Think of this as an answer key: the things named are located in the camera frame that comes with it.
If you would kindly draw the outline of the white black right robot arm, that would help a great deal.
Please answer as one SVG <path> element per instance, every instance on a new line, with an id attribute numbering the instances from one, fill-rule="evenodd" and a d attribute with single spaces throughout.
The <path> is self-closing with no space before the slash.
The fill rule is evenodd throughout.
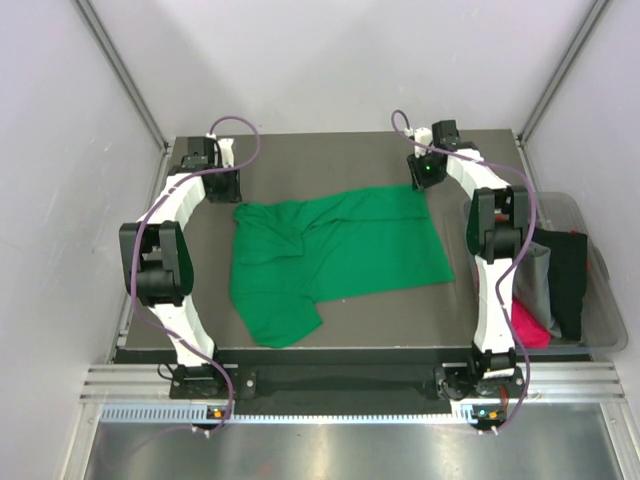
<path id="1" fill-rule="evenodd" d="M 401 135 L 414 152 L 407 158 L 412 187 L 426 190 L 447 178 L 455 180 L 470 200 L 466 246 L 478 282 L 478 321 L 465 381 L 443 371 L 441 388 L 462 398 L 470 391 L 487 396 L 522 380 L 516 365 L 512 297 L 516 263 L 531 241 L 530 217 L 535 208 L 525 186 L 498 176 L 471 142 L 460 138 L 456 122 L 431 128 L 405 127 Z"/>

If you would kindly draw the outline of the green t-shirt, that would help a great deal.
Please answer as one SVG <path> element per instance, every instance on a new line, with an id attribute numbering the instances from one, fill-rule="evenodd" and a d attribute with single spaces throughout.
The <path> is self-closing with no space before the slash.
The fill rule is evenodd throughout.
<path id="1" fill-rule="evenodd" d="M 234 210 L 232 303 L 253 341 L 289 347 L 317 304 L 454 281 L 423 194 L 377 186 Z"/>

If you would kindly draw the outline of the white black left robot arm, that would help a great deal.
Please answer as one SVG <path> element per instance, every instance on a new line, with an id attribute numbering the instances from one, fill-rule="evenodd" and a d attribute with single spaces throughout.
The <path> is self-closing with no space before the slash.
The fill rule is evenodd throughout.
<path id="1" fill-rule="evenodd" d="M 184 229 L 205 200 L 241 200 L 234 140 L 214 134 L 187 139 L 187 151 L 169 172 L 147 213 L 123 224 L 119 243 L 125 286 L 135 305 L 147 308 L 151 324 L 163 331 L 176 351 L 169 367 L 172 399 L 222 398 L 230 378 L 213 362 L 216 343 L 206 333 L 192 292 L 194 266 Z"/>

